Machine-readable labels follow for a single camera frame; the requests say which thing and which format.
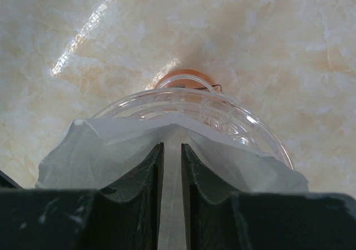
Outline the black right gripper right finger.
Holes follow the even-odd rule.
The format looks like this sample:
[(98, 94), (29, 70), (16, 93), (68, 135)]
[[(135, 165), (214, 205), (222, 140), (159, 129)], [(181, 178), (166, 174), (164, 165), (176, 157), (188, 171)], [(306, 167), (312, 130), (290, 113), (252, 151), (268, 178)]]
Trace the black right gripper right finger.
[(251, 249), (238, 199), (246, 192), (208, 168), (189, 144), (181, 146), (182, 198), (188, 249)]

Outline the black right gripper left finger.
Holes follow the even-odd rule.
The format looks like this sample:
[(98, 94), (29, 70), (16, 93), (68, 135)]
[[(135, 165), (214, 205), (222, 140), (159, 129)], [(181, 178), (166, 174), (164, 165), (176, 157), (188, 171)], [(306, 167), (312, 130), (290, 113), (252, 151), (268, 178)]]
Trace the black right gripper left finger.
[(113, 201), (106, 206), (101, 249), (157, 249), (163, 177), (164, 144), (158, 143), (139, 165), (101, 189)]

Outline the clear glass dripper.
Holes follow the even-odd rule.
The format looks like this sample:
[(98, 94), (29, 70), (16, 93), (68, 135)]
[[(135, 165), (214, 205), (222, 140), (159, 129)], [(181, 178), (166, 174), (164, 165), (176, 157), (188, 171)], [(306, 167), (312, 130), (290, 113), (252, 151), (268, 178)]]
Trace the clear glass dripper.
[(104, 107), (95, 118), (133, 117), (140, 120), (182, 113), (230, 136), (238, 146), (268, 153), (290, 169), (293, 163), (280, 140), (254, 114), (222, 92), (168, 88), (138, 92)]

